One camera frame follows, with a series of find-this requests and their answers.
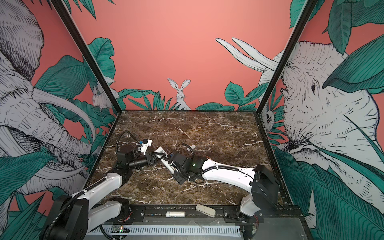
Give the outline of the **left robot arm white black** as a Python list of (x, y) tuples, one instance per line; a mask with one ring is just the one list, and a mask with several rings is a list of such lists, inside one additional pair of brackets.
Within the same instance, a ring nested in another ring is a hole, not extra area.
[(82, 240), (108, 220), (124, 223), (132, 217), (127, 199), (116, 197), (102, 205), (98, 203), (126, 184), (134, 169), (153, 165), (167, 156), (161, 149), (149, 151), (152, 140), (133, 140), (133, 146), (121, 147), (119, 142), (116, 143), (117, 160), (103, 178), (71, 196), (55, 200), (40, 233), (41, 240)]

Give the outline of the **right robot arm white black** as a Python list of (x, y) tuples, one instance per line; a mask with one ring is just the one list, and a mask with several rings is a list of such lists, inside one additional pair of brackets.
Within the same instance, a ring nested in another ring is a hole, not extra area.
[(161, 161), (180, 185), (197, 180), (217, 181), (247, 191), (248, 195), (240, 203), (239, 217), (252, 217), (261, 211), (274, 212), (278, 208), (280, 184), (264, 165), (234, 167), (196, 156), (193, 151), (190, 157), (175, 151), (170, 158), (163, 157)]

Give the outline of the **white remote control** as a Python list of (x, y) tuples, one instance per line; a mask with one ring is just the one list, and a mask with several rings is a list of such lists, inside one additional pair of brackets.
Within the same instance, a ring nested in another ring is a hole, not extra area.
[(170, 160), (168, 159), (167, 152), (162, 147), (157, 148), (155, 152), (166, 154), (166, 157), (158, 158), (158, 160), (164, 164), (164, 166), (170, 171), (171, 174), (173, 174), (176, 169), (172, 166)]

